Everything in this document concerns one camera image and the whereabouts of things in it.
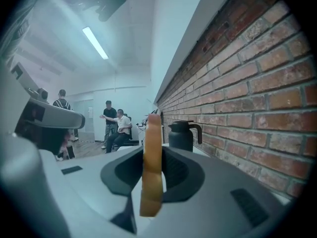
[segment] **brick wall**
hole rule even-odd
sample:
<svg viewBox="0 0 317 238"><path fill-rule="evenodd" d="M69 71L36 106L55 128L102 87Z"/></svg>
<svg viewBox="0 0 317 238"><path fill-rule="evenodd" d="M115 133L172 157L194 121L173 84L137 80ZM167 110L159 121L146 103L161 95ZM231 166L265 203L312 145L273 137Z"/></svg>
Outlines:
<svg viewBox="0 0 317 238"><path fill-rule="evenodd" d="M317 140L315 68L281 0L228 0L158 101L164 140L175 120L203 128L209 155L273 191L299 195Z"/></svg>

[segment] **ceiling light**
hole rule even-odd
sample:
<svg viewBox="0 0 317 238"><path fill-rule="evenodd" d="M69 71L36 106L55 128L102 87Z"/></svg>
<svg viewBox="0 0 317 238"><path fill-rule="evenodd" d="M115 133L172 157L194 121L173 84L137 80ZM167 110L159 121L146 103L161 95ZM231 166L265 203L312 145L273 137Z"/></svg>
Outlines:
<svg viewBox="0 0 317 238"><path fill-rule="evenodd" d="M91 31L90 27L85 27L83 29L84 34L87 36L88 40L91 42L91 44L95 47L95 49L98 51L99 55L105 60L109 57L105 53L105 51L100 46L99 42L97 41L96 37L94 36L93 32Z"/></svg>

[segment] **man in white shirt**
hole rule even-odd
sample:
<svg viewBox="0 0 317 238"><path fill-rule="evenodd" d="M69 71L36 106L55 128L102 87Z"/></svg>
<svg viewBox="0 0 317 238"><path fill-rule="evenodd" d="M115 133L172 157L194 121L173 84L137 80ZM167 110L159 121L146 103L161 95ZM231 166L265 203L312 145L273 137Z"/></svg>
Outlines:
<svg viewBox="0 0 317 238"><path fill-rule="evenodd" d="M122 146L124 141L127 140L130 136L130 128L132 128L132 123L130 118L124 115L122 109L118 109L117 118L106 117L105 115L100 116L109 121L115 121L118 123L118 132L112 134L107 141L106 153L110 153L113 143L117 146Z"/></svg>

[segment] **black t-shirt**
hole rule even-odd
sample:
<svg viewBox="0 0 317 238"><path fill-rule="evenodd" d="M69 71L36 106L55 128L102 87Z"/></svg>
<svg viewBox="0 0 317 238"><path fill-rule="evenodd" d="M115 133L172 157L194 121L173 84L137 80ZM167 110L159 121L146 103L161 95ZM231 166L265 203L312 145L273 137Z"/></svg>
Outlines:
<svg viewBox="0 0 317 238"><path fill-rule="evenodd" d="M116 118L117 117L117 111L114 108L105 109L104 110L104 116L110 117L110 118ZM106 124L115 124L115 121L109 121L106 120Z"/></svg>
<svg viewBox="0 0 317 238"><path fill-rule="evenodd" d="M70 104L65 99L54 101L53 106L70 110Z"/></svg>

